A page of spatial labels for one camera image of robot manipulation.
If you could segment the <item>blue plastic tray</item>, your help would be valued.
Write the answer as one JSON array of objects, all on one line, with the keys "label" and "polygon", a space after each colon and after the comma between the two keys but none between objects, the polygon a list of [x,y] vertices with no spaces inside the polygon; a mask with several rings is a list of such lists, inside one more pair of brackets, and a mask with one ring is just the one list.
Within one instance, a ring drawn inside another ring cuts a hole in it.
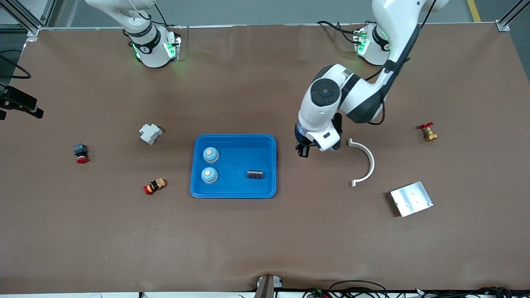
[{"label": "blue plastic tray", "polygon": [[[220,153],[207,163],[202,153],[214,147]],[[218,171],[215,183],[201,179],[206,167]],[[247,178],[248,170],[263,171],[263,179]],[[190,176],[190,192],[203,199],[270,199],[277,190],[277,142],[270,134],[203,134],[196,138]]]}]

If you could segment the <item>white circuit breaker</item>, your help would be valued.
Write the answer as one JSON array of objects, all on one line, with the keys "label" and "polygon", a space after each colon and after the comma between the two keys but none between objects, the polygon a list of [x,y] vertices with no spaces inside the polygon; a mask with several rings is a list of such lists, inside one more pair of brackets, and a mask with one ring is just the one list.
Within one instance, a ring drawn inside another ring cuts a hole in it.
[{"label": "white circuit breaker", "polygon": [[144,124],[139,130],[140,139],[149,145],[153,145],[155,140],[163,134],[163,130],[155,124]]}]

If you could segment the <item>silver metal plate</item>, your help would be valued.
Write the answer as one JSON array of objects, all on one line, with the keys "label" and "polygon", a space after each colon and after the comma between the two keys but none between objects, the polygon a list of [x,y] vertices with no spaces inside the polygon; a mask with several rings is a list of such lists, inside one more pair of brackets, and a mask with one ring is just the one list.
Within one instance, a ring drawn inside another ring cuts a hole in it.
[{"label": "silver metal plate", "polygon": [[434,206],[421,181],[394,189],[388,195],[401,217],[406,217]]}]

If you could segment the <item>red emergency stop orange body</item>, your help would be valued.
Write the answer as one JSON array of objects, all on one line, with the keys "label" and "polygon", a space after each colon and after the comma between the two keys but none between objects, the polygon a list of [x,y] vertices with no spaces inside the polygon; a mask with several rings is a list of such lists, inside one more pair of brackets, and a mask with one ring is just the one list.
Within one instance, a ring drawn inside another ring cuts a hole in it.
[{"label": "red emergency stop orange body", "polygon": [[166,187],[166,180],[163,178],[155,179],[150,184],[144,185],[143,190],[145,194],[152,195],[154,192]]}]

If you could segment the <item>aluminium frame profile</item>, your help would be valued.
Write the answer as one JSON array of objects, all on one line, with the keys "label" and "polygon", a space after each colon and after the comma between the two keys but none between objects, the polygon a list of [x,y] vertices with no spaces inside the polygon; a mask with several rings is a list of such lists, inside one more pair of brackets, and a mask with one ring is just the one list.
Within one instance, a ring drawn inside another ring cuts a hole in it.
[{"label": "aluminium frame profile", "polygon": [[509,24],[513,21],[525,8],[530,5],[530,0],[518,0],[518,2],[501,18],[496,20],[496,26],[500,32],[510,31]]},{"label": "aluminium frame profile", "polygon": [[0,29],[25,29],[30,36],[47,27],[57,0],[0,0]]}]

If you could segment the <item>white curved plastic bracket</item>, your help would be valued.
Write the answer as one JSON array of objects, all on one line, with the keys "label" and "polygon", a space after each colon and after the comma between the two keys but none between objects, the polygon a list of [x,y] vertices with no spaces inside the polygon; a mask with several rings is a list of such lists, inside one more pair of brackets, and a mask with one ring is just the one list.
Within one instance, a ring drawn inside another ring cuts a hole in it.
[{"label": "white curved plastic bracket", "polygon": [[348,139],[347,144],[348,144],[348,147],[358,148],[359,150],[363,151],[365,155],[367,156],[367,158],[369,159],[369,163],[370,163],[368,172],[362,178],[353,179],[351,181],[351,187],[354,188],[358,185],[358,183],[366,181],[368,178],[371,177],[371,175],[373,174],[373,171],[375,170],[375,157],[373,156],[373,153],[368,147],[366,147],[364,144],[354,142],[352,138]]}]

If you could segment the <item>grey metal table bracket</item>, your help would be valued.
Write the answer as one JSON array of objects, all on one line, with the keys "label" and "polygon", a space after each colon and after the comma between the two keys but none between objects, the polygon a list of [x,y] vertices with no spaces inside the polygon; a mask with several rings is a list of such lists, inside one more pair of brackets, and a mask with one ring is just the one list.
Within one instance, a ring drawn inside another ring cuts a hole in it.
[{"label": "grey metal table bracket", "polygon": [[258,279],[257,290],[253,298],[279,298],[283,289],[283,279],[276,275],[264,275]]}]

